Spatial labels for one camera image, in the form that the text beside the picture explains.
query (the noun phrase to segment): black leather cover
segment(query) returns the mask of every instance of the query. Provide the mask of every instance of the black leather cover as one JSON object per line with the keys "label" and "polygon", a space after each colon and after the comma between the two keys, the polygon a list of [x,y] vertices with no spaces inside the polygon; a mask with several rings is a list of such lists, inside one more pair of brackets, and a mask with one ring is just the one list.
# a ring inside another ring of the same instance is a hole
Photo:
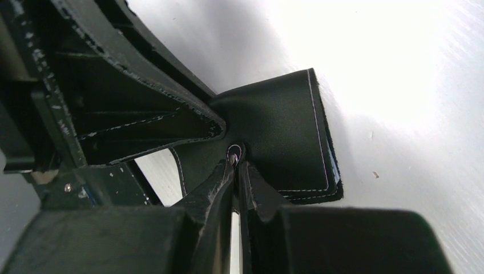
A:
{"label": "black leather cover", "polygon": [[116,7],[104,0],[0,6],[18,29],[22,54],[35,64],[39,85],[25,94],[62,161],[70,168],[105,167],[221,139],[225,122],[197,97],[211,98],[206,87]]}
{"label": "black leather cover", "polygon": [[241,140],[247,147],[247,160],[289,201],[313,204],[342,198],[312,69],[224,92],[209,106],[226,121],[227,134],[222,140],[172,149],[184,195],[226,157],[230,143]]}

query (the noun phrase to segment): stitched seam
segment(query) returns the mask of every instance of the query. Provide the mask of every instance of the stitched seam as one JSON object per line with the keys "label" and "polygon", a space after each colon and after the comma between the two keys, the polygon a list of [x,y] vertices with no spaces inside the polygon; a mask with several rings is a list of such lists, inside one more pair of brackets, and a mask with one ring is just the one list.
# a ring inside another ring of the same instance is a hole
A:
{"label": "stitched seam", "polygon": [[313,196],[313,197],[305,197],[305,198],[294,198],[294,199],[287,199],[288,201],[295,201],[295,200],[307,200],[307,199],[315,199],[315,198],[324,198],[324,197],[330,197],[333,195],[336,195],[338,193],[338,184],[336,184],[336,190],[334,191],[333,194],[327,194],[327,195],[321,195],[321,196]]}
{"label": "stitched seam", "polygon": [[71,23],[71,28],[76,30],[76,31],[80,31],[82,34],[78,34],[78,36],[83,40],[85,41],[89,47],[91,49],[93,49],[98,55],[100,55],[101,57],[103,57],[103,59],[109,63],[110,65],[112,65],[113,67],[117,68],[119,71],[121,71],[124,75],[127,75],[128,77],[134,79],[133,75],[136,78],[136,80],[140,83],[142,83],[143,85],[145,86],[148,86],[150,88],[153,88],[153,89],[157,89],[159,90],[163,95],[169,97],[169,98],[172,98],[180,103],[183,103],[185,105],[187,105],[193,112],[197,113],[197,114],[200,114],[206,118],[208,118],[209,120],[212,120],[214,121],[215,123],[217,123],[217,121],[215,121],[216,119],[214,119],[213,117],[213,114],[210,115],[210,114],[204,114],[202,112],[199,112],[200,110],[197,110],[195,107],[201,107],[203,105],[203,102],[199,101],[193,101],[193,99],[190,99],[189,97],[185,97],[185,96],[189,96],[188,94],[190,94],[190,92],[186,92],[186,94],[184,94],[183,92],[180,92],[179,91],[179,94],[175,95],[174,93],[176,91],[174,90],[171,90],[171,88],[162,88],[161,87],[161,84],[160,83],[157,83],[157,84],[153,84],[152,82],[148,81],[148,80],[145,80],[145,79],[142,79],[143,77],[141,77],[141,75],[138,75],[140,74],[138,71],[136,70],[129,70],[130,73],[128,73],[127,71],[128,70],[124,70],[122,69],[122,67],[120,66],[120,64],[118,62],[116,62],[115,59],[113,59],[112,57],[109,56],[109,54],[105,53],[105,51],[107,50],[110,50],[111,51],[111,48],[104,45],[102,47],[102,49],[104,49],[104,51],[99,51],[99,49],[97,49],[97,46],[101,47],[98,40],[93,37],[92,34],[90,33],[86,33],[84,30],[86,29],[85,25],[82,24],[82,23],[79,23],[78,22],[78,16],[75,12],[64,12],[64,11],[61,11],[63,8],[66,8],[67,5],[65,3],[62,3],[62,2],[59,2],[59,1],[55,1],[54,2],[54,6],[55,8],[57,9],[57,11],[60,13],[60,15],[67,21],[69,21]]}
{"label": "stitched seam", "polygon": [[251,183],[251,175],[249,174],[249,163],[247,163],[247,168],[245,169],[245,172],[247,173],[247,180],[249,181],[249,189],[250,189],[251,195],[252,195],[252,197],[251,197],[252,204],[254,205],[254,208],[257,208],[257,202],[255,201],[256,195],[254,195],[254,192],[253,192],[253,189],[252,189],[252,183]]}
{"label": "stitched seam", "polygon": [[170,114],[165,114],[165,115],[158,115],[158,116],[155,116],[155,117],[151,117],[151,118],[148,118],[148,119],[143,119],[143,120],[139,120],[139,121],[134,121],[132,123],[127,123],[127,124],[122,124],[120,126],[115,126],[115,127],[110,127],[110,128],[105,128],[104,130],[98,130],[98,131],[93,131],[91,133],[88,133],[88,134],[83,134],[82,136],[79,136],[79,140],[85,140],[89,137],[92,137],[96,134],[101,134],[101,133],[106,133],[106,132],[109,132],[109,131],[112,131],[112,130],[118,130],[120,128],[123,128],[123,127],[129,127],[129,126],[133,126],[133,125],[136,125],[136,124],[141,124],[141,123],[151,123],[151,122],[154,122],[154,121],[160,121],[162,120],[163,118],[169,116]]}
{"label": "stitched seam", "polygon": [[227,160],[229,160],[229,157],[228,157],[228,151],[232,148],[232,147],[238,147],[240,149],[240,154],[238,155],[238,160],[240,160],[240,158],[242,157],[242,148],[238,145],[238,144],[233,144],[231,146],[228,147],[227,149]]}
{"label": "stitched seam", "polygon": [[324,191],[324,190],[278,190],[278,192],[310,192],[310,191]]}
{"label": "stitched seam", "polygon": [[175,149],[171,150],[173,152],[173,155],[175,156],[175,160],[180,167],[180,180],[181,180],[181,190],[183,192],[183,196],[187,196],[187,188],[185,187],[185,178],[183,177],[183,168],[182,168],[182,163],[180,162],[180,157],[178,157],[178,154],[176,153]]}
{"label": "stitched seam", "polygon": [[324,156],[322,154],[321,136],[319,134],[319,126],[318,126],[317,115],[316,115],[316,106],[314,105],[313,88],[311,86],[311,77],[309,75],[309,70],[307,72],[308,72],[309,92],[311,93],[311,102],[313,104],[314,120],[316,121],[316,131],[318,133],[319,149],[320,149],[320,152],[321,152],[322,165],[324,167],[324,175],[326,176],[326,189],[324,189],[324,190],[328,190],[328,188],[329,188],[329,179],[328,179],[328,173],[326,172],[326,163],[324,162]]}

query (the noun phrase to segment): dark green leather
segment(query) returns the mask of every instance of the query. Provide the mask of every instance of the dark green leather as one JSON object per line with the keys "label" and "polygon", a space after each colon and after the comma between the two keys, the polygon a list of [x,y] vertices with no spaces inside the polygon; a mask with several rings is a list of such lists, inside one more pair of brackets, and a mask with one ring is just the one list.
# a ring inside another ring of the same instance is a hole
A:
{"label": "dark green leather", "polygon": [[209,106],[226,121],[227,134],[172,149],[184,195],[210,175],[233,141],[241,140],[247,160],[289,201],[313,204],[342,198],[312,69],[224,92]]}

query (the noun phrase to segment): black leather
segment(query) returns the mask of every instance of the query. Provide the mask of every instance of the black leather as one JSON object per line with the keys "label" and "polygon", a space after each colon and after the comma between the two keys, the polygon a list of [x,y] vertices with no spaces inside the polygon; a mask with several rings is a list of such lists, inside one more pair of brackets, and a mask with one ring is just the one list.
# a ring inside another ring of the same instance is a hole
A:
{"label": "black leather", "polygon": [[39,85],[25,91],[68,167],[111,166],[224,136],[225,121],[203,101],[206,87],[130,27],[117,3],[15,3],[0,11],[15,14],[21,52],[35,64]]}
{"label": "black leather", "polygon": [[221,140],[172,149],[184,195],[210,175],[232,142],[240,140],[247,147],[247,160],[289,201],[312,204],[342,198],[312,69],[224,92],[209,106],[226,121],[227,134]]}

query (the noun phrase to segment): metal rivet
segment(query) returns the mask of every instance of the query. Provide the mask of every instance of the metal rivet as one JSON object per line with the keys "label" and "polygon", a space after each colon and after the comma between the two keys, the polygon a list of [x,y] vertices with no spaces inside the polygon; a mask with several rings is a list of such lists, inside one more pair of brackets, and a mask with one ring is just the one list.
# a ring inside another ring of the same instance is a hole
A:
{"label": "metal rivet", "polygon": [[71,190],[72,190],[72,186],[71,186],[71,184],[66,184],[66,185],[64,186],[64,191],[65,191],[65,192],[71,192]]}
{"label": "metal rivet", "polygon": [[237,155],[235,155],[235,154],[230,155],[228,160],[229,160],[231,165],[234,165],[239,161]]}

